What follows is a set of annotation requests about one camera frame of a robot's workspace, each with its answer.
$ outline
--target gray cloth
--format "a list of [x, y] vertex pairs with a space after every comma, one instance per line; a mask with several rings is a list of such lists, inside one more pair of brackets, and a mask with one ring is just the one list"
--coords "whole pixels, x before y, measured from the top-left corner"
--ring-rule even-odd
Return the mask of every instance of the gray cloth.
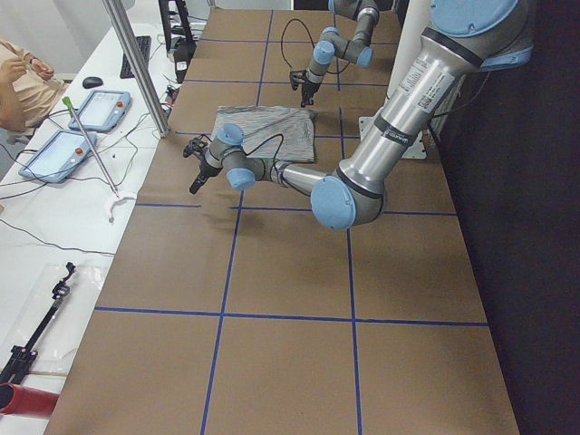
[[[212, 139], [226, 123], [234, 123], [244, 131], [242, 147], [251, 157], [271, 158], [287, 161], [314, 161], [315, 112], [308, 109], [294, 109], [282, 106], [243, 106], [217, 108], [216, 123], [211, 133]], [[275, 137], [264, 145], [265, 140], [282, 133], [284, 142]]]

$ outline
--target person's hand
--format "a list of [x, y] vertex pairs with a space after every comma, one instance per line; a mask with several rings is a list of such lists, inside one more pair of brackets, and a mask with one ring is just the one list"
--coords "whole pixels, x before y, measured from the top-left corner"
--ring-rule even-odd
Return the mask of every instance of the person's hand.
[[51, 65], [46, 62], [41, 61], [40, 59], [34, 58], [30, 64], [33, 67], [35, 73], [43, 80], [50, 80], [54, 76], [54, 69]]
[[0, 65], [0, 83], [9, 84], [15, 82], [20, 77], [26, 74], [26, 65], [24, 61], [18, 57], [13, 57], [4, 61]]

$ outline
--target computer mouse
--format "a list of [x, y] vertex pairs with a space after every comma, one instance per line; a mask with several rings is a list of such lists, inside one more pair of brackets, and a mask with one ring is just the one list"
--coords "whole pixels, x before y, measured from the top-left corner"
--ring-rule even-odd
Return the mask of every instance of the computer mouse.
[[87, 77], [82, 81], [82, 87], [84, 89], [96, 88], [102, 85], [101, 77]]

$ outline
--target table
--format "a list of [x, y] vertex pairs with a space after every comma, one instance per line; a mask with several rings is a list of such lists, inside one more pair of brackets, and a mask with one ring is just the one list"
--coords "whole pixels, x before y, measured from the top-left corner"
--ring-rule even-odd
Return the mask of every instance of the table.
[[[152, 38], [149, 70], [155, 89], [158, 95], [162, 96], [167, 85], [170, 84], [170, 78], [175, 74], [173, 64], [167, 59], [164, 48], [157, 49], [158, 35], [162, 34], [160, 25], [134, 24], [133, 31], [136, 35], [148, 34]], [[101, 154], [116, 182], [122, 179], [131, 161], [121, 189], [137, 192], [153, 158], [159, 135], [156, 134], [155, 125], [150, 116], [142, 116], [148, 110], [135, 79], [119, 78], [121, 57], [121, 47], [116, 34], [111, 29], [81, 68], [66, 94], [70, 96], [75, 107], [80, 106], [89, 93], [89, 90], [83, 89], [82, 79], [89, 75], [96, 75], [103, 79], [104, 85], [97, 89], [130, 92], [130, 109], [112, 132], [99, 134], [98, 148], [103, 150], [110, 147], [131, 131], [139, 120], [142, 120], [138, 129], [129, 137], [135, 147], [126, 140], [121, 140], [113, 148]], [[63, 108], [64, 106], [60, 103], [53, 112]], [[55, 115], [52, 119], [66, 127], [69, 115], [62, 113]], [[27, 148], [38, 149], [57, 129], [56, 125], [45, 121]], [[30, 155], [24, 154], [19, 161], [25, 162], [27, 159], [30, 159]], [[1, 183], [3, 186], [0, 188], [0, 198], [18, 195], [41, 186], [36, 181], [7, 186], [9, 183], [22, 180], [22, 177], [17, 174], [18, 168], [19, 165], [14, 164], [6, 174]], [[94, 159], [87, 159], [72, 176], [77, 179], [103, 178]], [[110, 195], [110, 188], [102, 181], [69, 179], [62, 185], [48, 185], [18, 198], [0, 199], [0, 203], [5, 206], [5, 211], [0, 218], [62, 247], [79, 247], [114, 254], [133, 210], [134, 202], [127, 201], [116, 206], [113, 209], [115, 221], [110, 224], [104, 216], [104, 201]], [[46, 302], [49, 304], [52, 302], [50, 292], [57, 281], [49, 279], [49, 276], [52, 277], [55, 273], [58, 275], [58, 269], [55, 270], [57, 266], [64, 270], [64, 265], [69, 261], [77, 265], [80, 274], [79, 280], [76, 281], [77, 285], [82, 284], [82, 280], [87, 277], [84, 274], [89, 271], [97, 273], [102, 284], [112, 259], [112, 255], [84, 254], [43, 246], [30, 236], [0, 224], [0, 262], [3, 265], [0, 274], [0, 300], [2, 300], [0, 343], [10, 338], [9, 331], [18, 322], [18, 316], [24, 311], [26, 301], [31, 302], [29, 297], [35, 289], [40, 286], [41, 290], [44, 290]], [[59, 328], [74, 331], [73, 340], [82, 336], [91, 313], [91, 304], [94, 304], [98, 296], [98, 293], [94, 292], [100, 290], [100, 287], [98, 285], [92, 287], [93, 293], [88, 295], [75, 295], [75, 290], [77, 290], [75, 285], [72, 285], [70, 299], [65, 301], [62, 311], [53, 322], [54, 326], [59, 325]], [[28, 329], [28, 334], [31, 334], [43, 316], [44, 313], [41, 313], [36, 320], [33, 316], [27, 318], [29, 322], [23, 324], [24, 333], [26, 334], [25, 330]], [[41, 355], [43, 351], [47, 351], [46, 344], [56, 339], [51, 336], [51, 328], [53, 328], [52, 325], [37, 345]], [[5, 343], [0, 349], [0, 362], [3, 366], [8, 361], [12, 344]], [[59, 392], [63, 383], [63, 376], [29, 375], [24, 385]], [[0, 431], [6, 435], [42, 433], [45, 425], [45, 420], [19, 416], [0, 417]]]
[[[398, 164], [385, 216], [348, 231], [271, 184], [189, 195], [181, 152], [219, 105], [298, 104], [278, 51], [295, 17], [353, 31], [329, 13], [212, 10], [47, 435], [517, 433], [436, 160]], [[358, 145], [399, 36], [383, 14], [372, 66], [316, 94], [319, 169]], [[286, 40], [306, 65], [304, 30]]]

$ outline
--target blue joint cap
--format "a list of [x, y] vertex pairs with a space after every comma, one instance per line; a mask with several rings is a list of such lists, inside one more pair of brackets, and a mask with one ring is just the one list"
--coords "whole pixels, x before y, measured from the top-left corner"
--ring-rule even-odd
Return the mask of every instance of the blue joint cap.
[[256, 176], [248, 168], [233, 168], [227, 172], [227, 181], [233, 190], [250, 189], [256, 183]]
[[489, 57], [481, 64], [479, 70], [485, 71], [497, 71], [506, 70], [508, 68], [516, 68], [527, 62], [532, 57], [533, 46], [520, 50], [518, 52], [503, 54], [496, 57]]
[[326, 27], [323, 30], [323, 34], [329, 34], [329, 33], [330, 34], [339, 34], [340, 35], [340, 33], [338, 32], [338, 29], [336, 27]]
[[353, 194], [337, 177], [320, 179], [310, 194], [314, 216], [330, 229], [350, 228], [356, 219]]
[[373, 53], [374, 51], [371, 47], [364, 47], [361, 54], [359, 54], [359, 58], [356, 60], [356, 64], [362, 66], [362, 68], [366, 68], [371, 64]]
[[224, 124], [216, 136], [226, 145], [232, 147], [240, 146], [244, 141], [244, 132], [236, 124]]
[[466, 38], [483, 34], [504, 21], [518, 0], [432, 0], [431, 21], [443, 34]]
[[334, 58], [334, 45], [329, 41], [319, 41], [314, 48], [313, 57], [321, 65], [329, 65]]

